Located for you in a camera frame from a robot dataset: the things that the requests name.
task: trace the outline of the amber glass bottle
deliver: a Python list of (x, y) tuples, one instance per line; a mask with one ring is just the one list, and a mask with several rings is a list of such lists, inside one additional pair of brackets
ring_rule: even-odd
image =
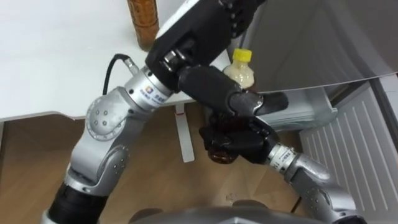
[(127, 0), (140, 48), (149, 51), (159, 31), (156, 0)]

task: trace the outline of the wooden floor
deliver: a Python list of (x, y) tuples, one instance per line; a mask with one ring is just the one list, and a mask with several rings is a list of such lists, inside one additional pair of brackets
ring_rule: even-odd
[[(269, 208), (290, 212), (298, 196), (282, 177), (243, 159), (223, 166), (211, 162), (198, 130), (200, 106), (187, 106), (195, 162), (184, 164), (173, 108), (162, 108), (130, 146), (131, 160), (101, 217), (102, 223), (127, 223), (143, 208), (166, 211), (231, 205), (252, 198)], [(0, 223), (38, 223), (62, 183), (83, 121), (53, 115), (6, 123), (0, 176)], [(298, 144), (296, 136), (283, 135)]]

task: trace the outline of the white cabinet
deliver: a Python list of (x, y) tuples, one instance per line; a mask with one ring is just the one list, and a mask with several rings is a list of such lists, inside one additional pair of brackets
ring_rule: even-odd
[(396, 224), (398, 153), (370, 84), (337, 108), (332, 122), (300, 133), (304, 153), (330, 169), (368, 223)]

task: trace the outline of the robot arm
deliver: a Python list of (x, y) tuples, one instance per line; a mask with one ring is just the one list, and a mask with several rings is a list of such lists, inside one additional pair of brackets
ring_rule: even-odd
[(206, 150), (239, 154), (253, 164), (271, 166), (300, 195), (313, 218), (333, 224), (366, 223), (352, 196), (326, 167), (281, 144), (273, 129), (260, 119), (250, 119), (248, 126), (250, 131), (226, 134), (211, 124), (201, 128), (200, 134)]
[[(261, 2), (189, 0), (176, 13), (179, 18), (173, 17), (169, 29), (161, 31), (144, 68), (138, 70), (131, 59), (123, 58), (133, 77), (88, 109), (85, 130), (73, 149), (63, 184), (41, 224), (98, 223), (129, 159), (127, 146), (134, 144), (158, 107), (173, 93), (185, 90), (180, 74), (196, 75), (200, 72), (196, 68), (202, 66), (214, 72), (207, 66), (227, 48), (231, 38), (247, 29)], [(224, 89), (231, 89), (229, 95), (246, 93), (231, 82)], [(257, 96), (252, 112), (262, 102)]]

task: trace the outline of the plastic bottle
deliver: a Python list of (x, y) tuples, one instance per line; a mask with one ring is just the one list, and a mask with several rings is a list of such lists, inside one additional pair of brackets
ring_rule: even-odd
[[(249, 67), (252, 52), (246, 49), (235, 49), (232, 65), (224, 69), (224, 74), (239, 83), (244, 89), (254, 84), (254, 72)], [(220, 133), (233, 133), (236, 131), (247, 131), (249, 119), (225, 116), (222, 113), (213, 112), (210, 124)], [(219, 164), (230, 164), (238, 158), (238, 154), (226, 153), (213, 147), (207, 149), (208, 157)]]
[(159, 31), (156, 0), (127, 0), (140, 48), (149, 51)]
[(254, 71), (249, 67), (252, 52), (246, 49), (235, 49), (232, 65), (224, 69), (224, 74), (239, 83), (244, 89), (254, 84)]

